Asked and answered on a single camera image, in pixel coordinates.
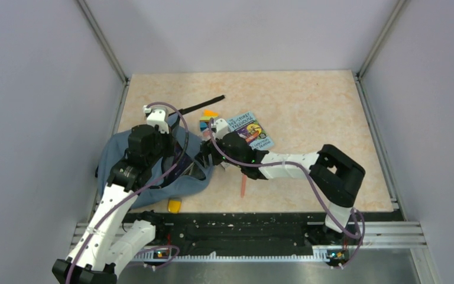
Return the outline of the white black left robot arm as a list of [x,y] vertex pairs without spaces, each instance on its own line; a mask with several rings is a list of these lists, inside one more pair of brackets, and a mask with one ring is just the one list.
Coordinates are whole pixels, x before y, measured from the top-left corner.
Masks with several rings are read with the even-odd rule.
[[124,268],[148,243],[160,244],[166,229],[140,220],[119,240],[116,234],[138,195],[158,184],[175,167],[154,177],[153,167],[174,153],[170,127],[138,125],[131,129],[128,148],[110,171],[102,200],[81,239],[65,259],[57,259],[52,272],[59,283],[116,283]]

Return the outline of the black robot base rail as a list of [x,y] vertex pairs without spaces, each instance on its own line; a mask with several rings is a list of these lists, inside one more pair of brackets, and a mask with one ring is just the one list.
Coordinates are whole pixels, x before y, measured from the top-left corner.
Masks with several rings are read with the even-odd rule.
[[342,249],[360,243],[353,224],[348,237],[325,226],[324,213],[130,213],[128,225],[149,218],[156,224],[151,246],[172,245],[180,257],[310,256],[318,246]]

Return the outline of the blue grey student backpack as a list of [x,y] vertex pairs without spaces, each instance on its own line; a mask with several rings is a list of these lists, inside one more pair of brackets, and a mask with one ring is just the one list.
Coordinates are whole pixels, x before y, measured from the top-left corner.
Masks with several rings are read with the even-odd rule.
[[[212,178],[214,167],[203,167],[194,159],[195,155],[197,155],[200,150],[202,139],[190,132],[187,124],[184,121],[184,115],[200,108],[217,103],[223,99],[225,99],[224,95],[217,96],[213,99],[199,103],[197,105],[193,105],[188,108],[174,109],[173,112],[169,111],[172,106],[167,103],[155,102],[148,105],[149,107],[160,105],[167,108],[169,112],[167,123],[170,126],[173,135],[177,139],[177,143],[180,144],[183,149],[180,156],[188,154],[201,168],[205,177],[203,179],[195,179],[191,176],[181,176],[176,180],[171,180],[171,178],[168,177],[168,175],[170,174],[169,173],[158,184],[149,187],[141,194],[139,194],[137,200],[131,206],[132,209],[152,205],[168,198],[178,198],[194,195],[206,189]],[[102,155],[95,171],[95,177],[97,178],[98,192],[100,196],[103,195],[103,190],[110,175],[111,169],[116,162],[123,158],[125,150],[128,148],[128,137],[131,129],[114,134],[106,143],[102,151]],[[168,171],[171,166],[176,167],[176,164],[162,165],[161,159],[152,169],[153,176],[157,177],[161,175],[162,173]]]

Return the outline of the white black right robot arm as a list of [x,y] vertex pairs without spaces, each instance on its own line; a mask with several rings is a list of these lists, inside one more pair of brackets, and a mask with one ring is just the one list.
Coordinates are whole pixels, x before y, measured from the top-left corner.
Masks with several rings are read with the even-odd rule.
[[365,177],[365,169],[331,144],[308,154],[278,154],[253,149],[236,133],[204,141],[196,160],[203,166],[229,163],[249,179],[307,179],[326,212],[323,236],[331,244],[346,235],[354,203]]

